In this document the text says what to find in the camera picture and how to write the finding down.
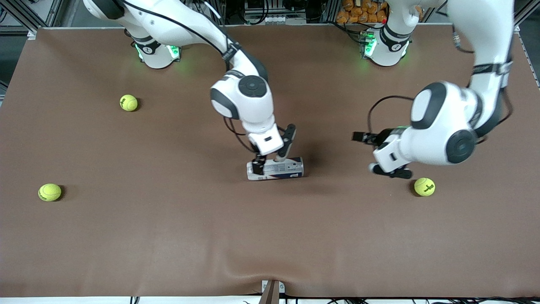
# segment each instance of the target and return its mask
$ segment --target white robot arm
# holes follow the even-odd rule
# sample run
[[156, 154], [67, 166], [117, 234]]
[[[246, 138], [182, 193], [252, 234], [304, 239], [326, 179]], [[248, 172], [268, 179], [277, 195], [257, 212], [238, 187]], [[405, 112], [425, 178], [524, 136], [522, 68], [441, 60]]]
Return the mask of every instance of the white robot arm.
[[410, 35], [420, 20], [416, 6], [438, 7], [444, 0], [387, 0], [388, 19], [380, 28], [373, 28], [376, 45], [371, 44], [364, 52], [374, 63], [389, 67], [398, 63], [409, 46]]
[[175, 59], [168, 45], [204, 43], [215, 48], [233, 69], [211, 87], [212, 105], [224, 117], [242, 122], [258, 156], [276, 151], [286, 156], [292, 138], [286, 138], [284, 144], [285, 137], [278, 131], [265, 67], [212, 20], [179, 0], [83, 1], [94, 16], [124, 26], [151, 68], [164, 68]]
[[497, 126], [511, 66], [513, 11], [507, 0], [448, 1], [449, 17], [474, 49], [470, 83], [466, 88], [449, 82], [425, 87], [414, 98], [410, 126], [354, 133], [353, 140], [377, 147], [373, 172], [410, 178], [405, 165], [411, 162], [461, 163], [473, 153], [477, 139]]

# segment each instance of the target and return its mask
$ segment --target yellow tennis ball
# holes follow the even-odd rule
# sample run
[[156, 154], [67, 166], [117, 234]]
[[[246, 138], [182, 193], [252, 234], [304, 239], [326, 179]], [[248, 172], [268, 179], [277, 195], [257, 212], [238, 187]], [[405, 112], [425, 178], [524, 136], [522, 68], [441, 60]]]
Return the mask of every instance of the yellow tennis ball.
[[131, 112], [137, 108], [139, 103], [137, 102], [137, 99], [133, 95], [124, 95], [122, 98], [120, 98], [120, 106], [122, 109]]
[[39, 195], [39, 198], [45, 202], [52, 202], [60, 197], [62, 190], [57, 184], [45, 184], [41, 186], [37, 194]]
[[423, 177], [414, 183], [414, 190], [421, 196], [430, 196], [435, 192], [435, 183], [432, 180]]

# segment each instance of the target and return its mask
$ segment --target black cable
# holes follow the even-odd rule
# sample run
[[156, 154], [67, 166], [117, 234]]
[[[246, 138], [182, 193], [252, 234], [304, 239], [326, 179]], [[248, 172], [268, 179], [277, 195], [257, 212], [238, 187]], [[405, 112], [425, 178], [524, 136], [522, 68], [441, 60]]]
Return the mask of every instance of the black cable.
[[230, 127], [229, 124], [227, 123], [227, 118], [225, 116], [223, 116], [223, 122], [225, 123], [225, 125], [227, 126], [227, 129], [229, 129], [229, 131], [231, 131], [232, 133], [235, 133], [236, 135], [240, 135], [240, 136], [244, 136], [245, 133], [238, 133], [236, 132], [236, 129], [233, 127]]
[[[514, 113], [514, 106], [512, 105], [512, 102], [510, 101], [510, 98], [508, 97], [508, 93], [506, 92], [506, 89], [501, 89], [501, 93], [503, 95], [503, 100], [504, 100], [504, 103], [505, 103], [506, 108], [507, 108], [507, 114], [501, 120], [499, 120], [499, 122], [497, 122], [497, 124], [495, 126], [498, 126], [501, 123], [503, 123], [504, 121], [506, 121], [507, 119], [509, 119], [510, 116], [512, 116], [512, 114]], [[479, 138], [479, 140], [476, 142], [476, 144], [481, 144], [481, 143], [485, 142], [486, 140], [488, 140], [488, 136], [484, 135], [484, 136]]]
[[352, 34], [349, 32], [349, 30], [347, 29], [347, 26], [345, 25], [345, 23], [343, 23], [343, 27], [345, 28], [345, 32], [347, 33], [347, 35], [349, 36], [349, 38], [350, 38], [352, 41], [354, 41], [354, 42], [356, 42], [356, 43], [359, 43], [359, 44], [367, 44], [366, 42], [362, 42], [362, 41], [360, 41], [360, 40], [358, 40], [358, 39], [355, 39], [355, 38], [353, 37], [353, 35], [352, 35]]
[[[242, 8], [242, 1], [238, 1], [238, 8], [241, 9]], [[238, 17], [240, 18], [240, 20], [242, 20], [242, 22], [244, 22], [244, 24], [249, 24], [249, 25], [257, 25], [257, 24], [260, 24], [261, 22], [263, 22], [264, 20], [266, 20], [266, 17], [268, 17], [268, 13], [270, 13], [270, 3], [268, 2], [268, 0], [265, 0], [265, 3], [266, 3], [266, 13], [265, 13], [265, 7], [263, 6], [262, 7], [262, 15], [261, 15], [261, 18], [259, 19], [259, 21], [255, 22], [255, 23], [251, 23], [250, 21], [247, 21], [244, 19], [244, 17], [242, 17], [240, 11], [241, 10], [238, 10], [237, 12], [237, 15]]]
[[197, 35], [197, 36], [199, 36], [199, 38], [201, 38], [201, 39], [204, 40], [206, 43], [208, 43], [209, 45], [211, 45], [213, 48], [216, 49], [216, 51], [219, 52], [220, 55], [223, 56], [224, 53], [223, 53], [220, 49], [218, 49], [218, 47], [216, 47], [215, 44], [213, 44], [212, 42], [210, 42], [210, 40], [208, 40], [208, 39], [207, 39], [206, 37], [204, 37], [203, 35], [201, 35], [201, 34], [197, 33], [196, 31], [192, 30], [190, 27], [188, 27], [188, 26], [186, 26], [186, 25], [184, 25], [184, 24], [182, 24], [182, 23], [180, 23], [180, 22], [178, 22], [178, 21], [176, 21], [176, 20], [174, 20], [174, 19], [171, 19], [171, 18], [169, 18], [169, 17], [167, 17], [167, 16], [164, 16], [164, 15], [155, 13], [155, 12], [153, 12], [153, 11], [149, 11], [149, 10], [140, 8], [140, 7], [138, 7], [138, 6], [134, 5], [134, 4], [129, 3], [129, 2], [126, 1], [126, 0], [121, 0], [121, 1], [122, 1], [124, 4], [126, 4], [126, 5], [128, 5], [128, 6], [131, 6], [131, 7], [134, 8], [134, 9], [143, 11], [143, 12], [145, 12], [145, 13], [147, 13], [147, 14], [154, 15], [154, 16], [156, 16], [156, 17], [163, 18], [163, 19], [165, 19], [165, 20], [167, 20], [167, 21], [170, 21], [170, 22], [172, 22], [172, 23], [174, 23], [174, 24], [177, 24], [177, 25], [183, 27], [184, 29], [186, 29], [186, 30], [188, 30], [188, 31], [190, 31], [190, 32], [192, 32], [192, 33], [194, 33], [194, 34]]
[[268, 17], [268, 13], [270, 13], [270, 3], [268, 2], [268, 0], [265, 0], [265, 3], [266, 3], [266, 14], [264, 14], [263, 16], [261, 16], [261, 19], [255, 23], [252, 23], [251, 25], [257, 25], [261, 22], [263, 22], [264, 20], [266, 20], [266, 17]]
[[[335, 25], [337, 28], [339, 28], [340, 30], [342, 30], [342, 31], [347, 31], [347, 30], [345, 29], [345, 27], [342, 27], [342, 26], [341, 26], [339, 23], [337, 23], [337, 22], [334, 22], [334, 21], [324, 21], [323, 23], [334, 24], [334, 25]], [[380, 29], [384, 28], [384, 25], [381, 26], [381, 27], [376, 28], [376, 27], [373, 27], [373, 26], [371, 26], [371, 25], [369, 25], [369, 24], [366, 24], [366, 23], [356, 23], [356, 24], [362, 25], [362, 26], [367, 27], [367, 28], [370, 28], [370, 29], [375, 29], [375, 30], [380, 30]], [[360, 34], [360, 31], [349, 30], [349, 32], [355, 33], [355, 34]]]
[[242, 133], [238, 133], [236, 131], [236, 128], [234, 127], [234, 124], [233, 124], [233, 120], [232, 118], [229, 118], [229, 123], [231, 124], [231, 126], [229, 127], [229, 125], [227, 124], [227, 119], [225, 117], [223, 117], [223, 121], [225, 122], [225, 125], [227, 126], [227, 129], [229, 129], [229, 131], [231, 131], [232, 133], [234, 133], [234, 136], [237, 138], [238, 142], [244, 147], [246, 148], [246, 150], [248, 150], [249, 152], [251, 153], [256, 153], [253, 149], [251, 149], [250, 147], [248, 147], [246, 145], [246, 143], [244, 143], [244, 141], [240, 138], [240, 136], [244, 136], [245, 134], [242, 134]]
[[501, 120], [499, 120], [499, 122], [497, 122], [497, 125], [500, 125], [501, 123], [503, 123], [505, 120], [510, 118], [510, 116], [512, 116], [512, 114], [514, 113], [514, 106], [512, 105], [512, 102], [510, 101], [510, 98], [508, 97], [508, 93], [506, 92], [505, 89], [502, 89], [501, 91], [503, 94], [504, 103], [507, 106], [508, 113]]
[[454, 46], [456, 47], [458, 51], [467, 53], [467, 54], [474, 54], [473, 51], [464, 50], [461, 48], [461, 39], [460, 39], [460, 36], [456, 33], [456, 27], [454, 26], [454, 24], [452, 24], [452, 35], [454, 39]]
[[[353, 30], [349, 30], [347, 29], [347, 26], [345, 25], [345, 23], [343, 23], [343, 26], [341, 26], [339, 23], [337, 22], [333, 22], [333, 21], [325, 21], [324, 23], [329, 23], [329, 24], [334, 24], [338, 29], [344, 31], [347, 33], [347, 35], [349, 36], [349, 38], [356, 42], [356, 43], [360, 43], [360, 44], [366, 44], [366, 42], [363, 42], [363, 41], [360, 41], [360, 40], [357, 40], [355, 39], [351, 34], [356, 34], [356, 35], [360, 35], [360, 33], [362, 33], [362, 31], [353, 31]], [[360, 25], [364, 25], [364, 26], [367, 26], [367, 27], [370, 27], [369, 25], [366, 25], [366, 24], [361, 24], [361, 23], [358, 23]]]
[[375, 109], [375, 107], [377, 107], [377, 105], [379, 105], [379, 103], [387, 100], [387, 99], [390, 99], [390, 98], [400, 98], [400, 99], [405, 99], [405, 100], [410, 100], [410, 101], [413, 101], [414, 98], [411, 98], [411, 97], [408, 97], [408, 96], [401, 96], [401, 95], [390, 95], [390, 96], [386, 96], [386, 97], [383, 97], [381, 99], [379, 99], [377, 102], [375, 102], [375, 104], [373, 104], [373, 106], [371, 107], [371, 109], [368, 111], [368, 132], [369, 133], [373, 133], [373, 128], [372, 128], [372, 124], [371, 124], [371, 115], [372, 115], [372, 112], [373, 110]]

